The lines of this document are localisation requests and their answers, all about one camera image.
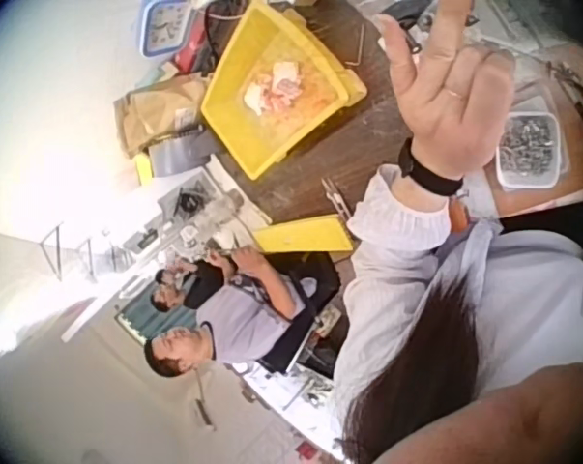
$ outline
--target scissors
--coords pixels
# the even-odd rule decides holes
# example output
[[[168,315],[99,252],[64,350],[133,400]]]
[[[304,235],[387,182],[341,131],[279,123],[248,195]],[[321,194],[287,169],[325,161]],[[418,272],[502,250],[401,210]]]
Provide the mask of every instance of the scissors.
[[[326,197],[332,202],[342,221],[347,223],[351,218],[351,211],[342,197],[342,193],[329,177],[322,178],[321,184],[326,191]]]

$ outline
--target gray shirt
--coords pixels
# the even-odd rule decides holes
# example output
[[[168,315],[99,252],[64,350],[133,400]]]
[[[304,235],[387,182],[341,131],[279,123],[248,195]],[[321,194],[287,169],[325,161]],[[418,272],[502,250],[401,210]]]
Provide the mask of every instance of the gray shirt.
[[[295,302],[295,316],[305,305],[286,275],[281,276]],[[310,279],[302,286],[311,295]],[[288,329],[290,322],[274,311],[258,285],[225,284],[196,312],[199,327],[212,333],[215,359],[221,363],[245,363],[265,356]]]

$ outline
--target black wristband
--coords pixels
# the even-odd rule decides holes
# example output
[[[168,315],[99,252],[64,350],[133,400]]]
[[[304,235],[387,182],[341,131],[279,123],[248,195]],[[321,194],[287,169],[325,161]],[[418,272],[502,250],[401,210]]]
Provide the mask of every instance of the black wristband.
[[[412,138],[405,140],[400,154],[398,166],[403,177],[411,177],[423,189],[439,196],[454,196],[463,187],[463,180],[454,181],[440,177],[422,166],[411,153]]]

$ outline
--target window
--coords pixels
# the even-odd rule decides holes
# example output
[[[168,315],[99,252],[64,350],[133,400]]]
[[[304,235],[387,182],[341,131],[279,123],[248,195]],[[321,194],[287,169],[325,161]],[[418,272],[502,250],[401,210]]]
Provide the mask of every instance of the window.
[[[116,316],[117,322],[140,343],[173,327],[196,328],[196,311],[180,306],[166,313],[156,311],[151,304],[151,294],[156,288],[152,281],[145,290]]]

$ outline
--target yellow plastic basket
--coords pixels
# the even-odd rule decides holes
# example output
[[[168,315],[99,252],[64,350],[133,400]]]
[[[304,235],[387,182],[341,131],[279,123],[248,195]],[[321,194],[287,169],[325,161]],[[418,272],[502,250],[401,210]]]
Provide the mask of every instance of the yellow plastic basket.
[[[314,82],[321,83],[312,87],[313,95],[324,97],[314,106],[306,103],[308,117],[277,121],[281,124],[268,130],[244,104],[244,92],[259,71],[284,60],[312,70]],[[306,29],[299,14],[293,10],[281,14],[262,0],[253,0],[222,55],[202,112],[235,161],[256,179],[332,114],[365,96],[360,79]],[[301,111],[302,103],[294,106]]]

